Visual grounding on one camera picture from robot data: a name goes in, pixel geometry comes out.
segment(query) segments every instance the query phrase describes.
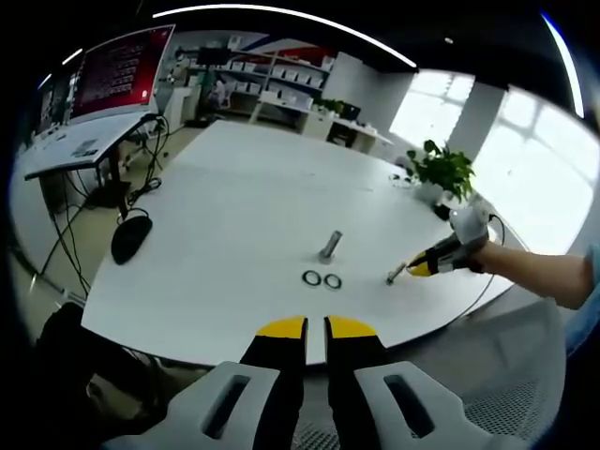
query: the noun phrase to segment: sleeve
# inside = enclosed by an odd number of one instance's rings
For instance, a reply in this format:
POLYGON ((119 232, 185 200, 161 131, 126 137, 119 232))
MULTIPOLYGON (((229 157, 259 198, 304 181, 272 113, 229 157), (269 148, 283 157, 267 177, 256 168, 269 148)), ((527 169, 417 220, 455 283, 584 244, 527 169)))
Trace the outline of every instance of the sleeve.
POLYGON ((600 246, 590 246, 586 258, 592 261, 593 286, 597 287, 600 284, 600 246))
POLYGON ((565 327, 567 355, 577 350, 600 323, 600 246, 590 246, 586 259, 592 263, 593 289, 583 306, 565 327))

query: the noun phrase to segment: black o-ring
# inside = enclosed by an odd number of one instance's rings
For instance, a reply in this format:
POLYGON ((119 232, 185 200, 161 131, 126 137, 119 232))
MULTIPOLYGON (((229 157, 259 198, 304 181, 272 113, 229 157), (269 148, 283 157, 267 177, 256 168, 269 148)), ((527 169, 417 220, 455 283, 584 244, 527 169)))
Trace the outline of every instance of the black o-ring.
POLYGON ((308 285, 308 286, 319 286, 321 284, 321 276, 315 272, 314 270, 307 270, 304 274, 302 274, 302 280, 308 285), (308 275, 314 275, 315 277, 317 277, 317 282, 316 283, 311 283, 310 281, 308 281, 308 275))
POLYGON ((341 278, 338 277, 336 274, 327 274, 327 275, 325 275, 325 278, 323 279, 323 282, 327 285, 328 288, 333 289, 334 291, 337 291, 338 289, 341 289, 341 278), (336 285, 331 284, 328 281, 329 278, 335 278, 335 279, 337 279, 337 284, 336 285))

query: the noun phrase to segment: red screen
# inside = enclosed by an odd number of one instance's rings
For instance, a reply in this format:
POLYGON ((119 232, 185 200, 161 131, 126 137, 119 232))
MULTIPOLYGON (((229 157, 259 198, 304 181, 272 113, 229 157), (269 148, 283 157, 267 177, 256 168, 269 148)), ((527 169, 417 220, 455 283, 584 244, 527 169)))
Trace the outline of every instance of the red screen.
POLYGON ((174 25, 118 37, 86 52, 71 117, 148 104, 174 25))

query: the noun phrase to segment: human arm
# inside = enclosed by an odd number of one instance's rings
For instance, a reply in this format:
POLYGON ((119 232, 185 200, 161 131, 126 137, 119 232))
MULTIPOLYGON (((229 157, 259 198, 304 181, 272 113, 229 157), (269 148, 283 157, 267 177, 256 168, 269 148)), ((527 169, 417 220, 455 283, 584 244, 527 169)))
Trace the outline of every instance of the human arm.
POLYGON ((491 242, 473 255, 485 272, 500 275, 565 308, 579 309, 593 290, 593 264, 582 256, 537 255, 491 242))

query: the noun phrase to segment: green plant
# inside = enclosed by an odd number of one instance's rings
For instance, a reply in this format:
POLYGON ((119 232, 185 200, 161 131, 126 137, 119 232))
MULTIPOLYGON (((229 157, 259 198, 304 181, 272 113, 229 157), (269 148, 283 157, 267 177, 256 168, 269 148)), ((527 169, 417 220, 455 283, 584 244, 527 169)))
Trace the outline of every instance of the green plant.
POLYGON ((331 98, 315 98, 315 105, 323 106, 326 110, 341 114, 344 111, 344 102, 342 100, 333 100, 331 98))
POLYGON ((425 156, 417 159, 416 151, 407 152, 412 162, 413 170, 407 170, 411 178, 416 178, 421 183, 439 185, 455 195, 459 201, 473 192, 471 186, 471 160, 462 152, 451 152, 448 145, 440 148, 434 141, 425 141, 423 146, 425 156))

